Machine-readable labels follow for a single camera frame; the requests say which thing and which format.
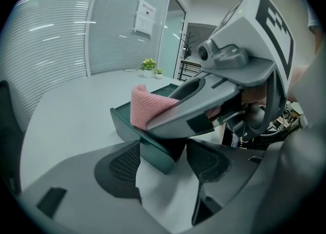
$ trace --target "table surface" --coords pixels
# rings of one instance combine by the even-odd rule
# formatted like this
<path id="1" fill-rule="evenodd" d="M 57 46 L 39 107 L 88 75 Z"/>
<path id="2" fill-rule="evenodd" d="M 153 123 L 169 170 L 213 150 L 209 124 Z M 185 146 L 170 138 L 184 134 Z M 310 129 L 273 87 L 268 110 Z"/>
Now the table surface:
<path id="1" fill-rule="evenodd" d="M 46 92 L 25 134 L 20 161 L 22 190 L 69 157 L 123 142 L 116 133 L 110 108 L 129 102 L 135 85 L 145 84 L 151 92 L 170 83 L 182 82 L 120 70 L 78 78 Z M 219 143 L 217 129 L 194 138 Z M 192 227 L 198 180 L 185 152 L 170 175 L 141 158 L 136 186 L 144 209 L 167 230 L 178 233 Z"/>

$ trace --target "pink cloth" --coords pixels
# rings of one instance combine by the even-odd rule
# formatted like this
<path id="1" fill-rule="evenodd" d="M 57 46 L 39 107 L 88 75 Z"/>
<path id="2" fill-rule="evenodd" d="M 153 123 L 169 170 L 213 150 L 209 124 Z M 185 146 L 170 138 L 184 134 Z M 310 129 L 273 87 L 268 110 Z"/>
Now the pink cloth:
<path id="1" fill-rule="evenodd" d="M 146 130 L 147 123 L 179 100 L 149 93 L 144 84 L 131 90 L 130 123 Z"/>

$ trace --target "white pot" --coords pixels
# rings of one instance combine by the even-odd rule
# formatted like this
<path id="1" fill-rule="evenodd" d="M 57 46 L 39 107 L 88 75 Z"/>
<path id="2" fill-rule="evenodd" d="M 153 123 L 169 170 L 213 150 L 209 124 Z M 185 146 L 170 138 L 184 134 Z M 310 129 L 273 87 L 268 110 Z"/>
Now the white pot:
<path id="1" fill-rule="evenodd" d="M 150 78 L 153 75 L 153 71 L 152 70 L 143 70 L 143 76 L 146 78 Z"/>
<path id="2" fill-rule="evenodd" d="M 155 77 L 158 79 L 162 79 L 163 78 L 163 74 L 155 74 Z"/>

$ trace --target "paper sign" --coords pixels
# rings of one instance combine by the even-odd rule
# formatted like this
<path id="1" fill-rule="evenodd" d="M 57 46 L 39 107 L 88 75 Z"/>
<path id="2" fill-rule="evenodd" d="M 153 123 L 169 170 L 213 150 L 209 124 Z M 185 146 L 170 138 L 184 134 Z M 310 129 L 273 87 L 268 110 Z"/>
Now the paper sign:
<path id="1" fill-rule="evenodd" d="M 156 8 L 144 0 L 139 1 L 136 14 L 135 31 L 143 32 L 149 35 L 153 33 Z"/>

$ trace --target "plastic tray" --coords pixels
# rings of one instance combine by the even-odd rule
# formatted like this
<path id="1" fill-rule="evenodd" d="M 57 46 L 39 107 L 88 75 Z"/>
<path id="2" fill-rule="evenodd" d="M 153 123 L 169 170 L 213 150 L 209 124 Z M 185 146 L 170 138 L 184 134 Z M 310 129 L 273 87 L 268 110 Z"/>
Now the plastic tray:
<path id="1" fill-rule="evenodd" d="M 167 97 L 177 87 L 169 84 L 152 93 Z M 134 127 L 130 123 L 130 102 L 111 108 L 110 112 L 117 134 L 124 141 L 140 140 L 141 156 L 164 174 L 169 174 L 182 154 L 186 139 L 154 139 L 145 131 Z"/>

